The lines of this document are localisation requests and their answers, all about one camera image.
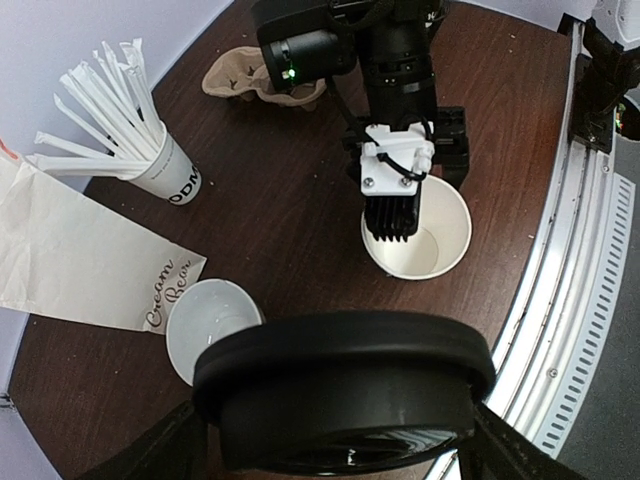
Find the dark wood tabletop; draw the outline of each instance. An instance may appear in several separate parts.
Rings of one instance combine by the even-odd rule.
[[[202,93],[202,78],[221,53],[256,44],[250,3],[238,0],[224,12],[154,93],[160,116],[205,177],[198,197],[174,207],[105,179],[93,181],[87,195],[208,257],[202,278],[238,283],[269,320],[337,309],[414,310],[466,322],[493,342],[545,200],[569,40],[453,6],[433,60],[441,105],[467,109],[472,167],[461,192],[474,234],[453,271],[408,282],[385,275],[363,248],[363,200],[344,174],[345,124],[328,96],[305,112]],[[358,73],[338,84],[352,110],[363,112]],[[174,373],[162,336],[32,317],[10,393],[53,465],[71,479],[127,446],[190,389]],[[212,451],[212,477],[229,475],[215,438]],[[425,470],[382,476],[417,479]]]

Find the black circular object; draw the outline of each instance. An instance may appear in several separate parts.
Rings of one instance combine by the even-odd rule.
[[[198,359],[193,401],[231,470],[351,475],[419,463],[473,434],[495,370],[476,330],[340,312],[244,330]]]

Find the paper bag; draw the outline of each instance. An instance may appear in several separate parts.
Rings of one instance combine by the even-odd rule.
[[[163,334],[206,259],[21,158],[0,155],[0,306]]]

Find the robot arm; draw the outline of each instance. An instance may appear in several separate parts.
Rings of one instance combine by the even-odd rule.
[[[260,0],[253,9],[271,81],[285,90],[326,78],[349,125],[348,171],[376,238],[418,229],[421,182],[432,164],[459,187],[469,168],[464,110],[438,108],[429,46],[444,0]],[[359,63],[369,113],[356,118],[332,77]]]

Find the white paper cup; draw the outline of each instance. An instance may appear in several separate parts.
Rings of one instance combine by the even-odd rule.
[[[422,184],[418,231],[407,242],[376,241],[362,217],[362,239],[385,272],[405,280],[428,280],[455,267],[471,243],[471,215],[462,196],[444,180]]]
[[[158,156],[149,168],[129,182],[169,203],[185,205],[200,191],[202,175],[163,123]]]
[[[193,385],[198,357],[209,345],[246,328],[261,325],[262,312],[235,283],[203,280],[178,299],[167,322],[167,351],[173,368]]]

